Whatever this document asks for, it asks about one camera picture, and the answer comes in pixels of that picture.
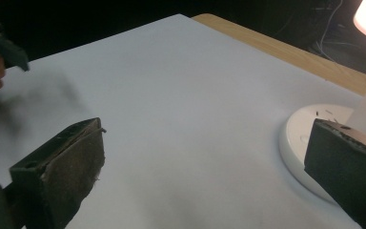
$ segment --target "dark floor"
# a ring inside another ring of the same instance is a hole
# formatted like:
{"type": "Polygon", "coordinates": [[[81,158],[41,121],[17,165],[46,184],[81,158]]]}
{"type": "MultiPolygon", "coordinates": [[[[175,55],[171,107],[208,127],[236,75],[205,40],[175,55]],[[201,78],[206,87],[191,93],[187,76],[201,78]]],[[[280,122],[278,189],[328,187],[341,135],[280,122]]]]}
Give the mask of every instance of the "dark floor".
{"type": "Polygon", "coordinates": [[[62,52],[181,13],[212,13],[366,73],[366,38],[352,25],[361,0],[0,0],[0,22],[30,60],[62,52]]]}

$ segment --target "lamp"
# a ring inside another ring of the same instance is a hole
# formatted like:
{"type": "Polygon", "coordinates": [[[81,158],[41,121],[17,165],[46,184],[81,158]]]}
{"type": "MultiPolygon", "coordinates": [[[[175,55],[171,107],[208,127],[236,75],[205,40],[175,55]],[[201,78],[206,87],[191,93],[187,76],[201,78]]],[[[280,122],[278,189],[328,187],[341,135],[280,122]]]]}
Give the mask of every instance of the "lamp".
{"type": "MultiPolygon", "coordinates": [[[[366,0],[363,0],[359,6],[354,23],[366,34],[366,0]]],[[[336,203],[316,181],[304,172],[309,136],[316,118],[345,124],[366,134],[366,95],[355,110],[331,104],[315,104],[301,108],[288,118],[280,132],[280,153],[293,176],[316,195],[336,203]]]]}

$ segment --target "wooden table edge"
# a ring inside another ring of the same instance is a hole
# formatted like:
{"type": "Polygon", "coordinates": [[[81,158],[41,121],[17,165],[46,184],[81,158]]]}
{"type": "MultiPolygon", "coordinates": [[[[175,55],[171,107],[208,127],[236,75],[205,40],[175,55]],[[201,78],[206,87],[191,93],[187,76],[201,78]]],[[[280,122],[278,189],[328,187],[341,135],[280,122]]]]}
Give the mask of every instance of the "wooden table edge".
{"type": "Polygon", "coordinates": [[[309,73],[320,76],[324,80],[331,81],[354,93],[361,95],[366,93],[365,73],[360,73],[315,54],[305,52],[299,48],[273,39],[262,33],[249,30],[213,14],[199,14],[193,17],[193,20],[293,64],[309,73]]]}

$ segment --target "white tabletop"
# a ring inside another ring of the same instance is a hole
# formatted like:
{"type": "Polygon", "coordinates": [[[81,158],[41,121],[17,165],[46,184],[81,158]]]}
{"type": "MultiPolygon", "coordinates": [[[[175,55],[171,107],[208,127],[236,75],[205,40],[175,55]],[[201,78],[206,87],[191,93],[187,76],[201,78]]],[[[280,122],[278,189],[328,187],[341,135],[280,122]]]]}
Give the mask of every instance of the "white tabletop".
{"type": "Polygon", "coordinates": [[[67,228],[351,229],[278,151],[300,107],[359,96],[182,15],[8,70],[0,183],[71,125],[100,117],[106,163],[67,228]]]}

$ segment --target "lamp base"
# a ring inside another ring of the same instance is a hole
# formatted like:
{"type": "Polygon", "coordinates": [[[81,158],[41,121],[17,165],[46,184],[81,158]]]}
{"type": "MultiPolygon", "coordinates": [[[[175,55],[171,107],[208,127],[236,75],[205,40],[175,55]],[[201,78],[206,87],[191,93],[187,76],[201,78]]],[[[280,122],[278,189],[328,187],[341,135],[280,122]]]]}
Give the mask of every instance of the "lamp base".
{"type": "Polygon", "coordinates": [[[316,118],[344,124],[352,112],[351,108],[331,104],[307,106],[290,116],[279,135],[281,156],[293,176],[311,192],[334,204],[332,197],[304,171],[304,159],[316,118]]]}

